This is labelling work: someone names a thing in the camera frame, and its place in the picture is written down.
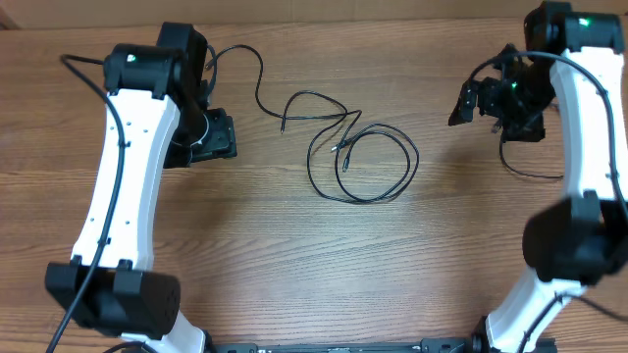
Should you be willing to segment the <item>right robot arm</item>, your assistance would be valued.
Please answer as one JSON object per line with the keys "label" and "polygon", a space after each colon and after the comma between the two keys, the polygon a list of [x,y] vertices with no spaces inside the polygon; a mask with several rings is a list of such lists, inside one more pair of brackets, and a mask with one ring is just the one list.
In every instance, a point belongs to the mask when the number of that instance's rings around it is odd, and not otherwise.
{"label": "right robot arm", "polygon": [[447,352],[552,352],[553,319],[627,261],[627,138],[621,102],[624,39],[613,14],[545,1],[524,21],[526,47],[489,60],[499,77],[473,72],[449,123],[492,116],[502,141],[537,142],[556,103],[564,144],[559,201],[532,217],[522,237],[526,268],[503,302]]}

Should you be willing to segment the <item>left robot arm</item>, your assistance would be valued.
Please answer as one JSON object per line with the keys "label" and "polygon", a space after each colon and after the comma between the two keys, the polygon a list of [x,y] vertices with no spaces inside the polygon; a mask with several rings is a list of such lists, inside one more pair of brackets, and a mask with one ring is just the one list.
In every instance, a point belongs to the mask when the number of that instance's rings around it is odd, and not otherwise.
{"label": "left robot arm", "polygon": [[153,226],[167,169],[231,158],[233,119],[210,105],[213,56],[193,25],[164,23],[154,45],[120,43],[95,93],[106,131],[93,195],[71,258],[47,267],[64,322],[119,339],[122,352],[211,352],[209,333],[181,310],[176,277],[153,269]]}

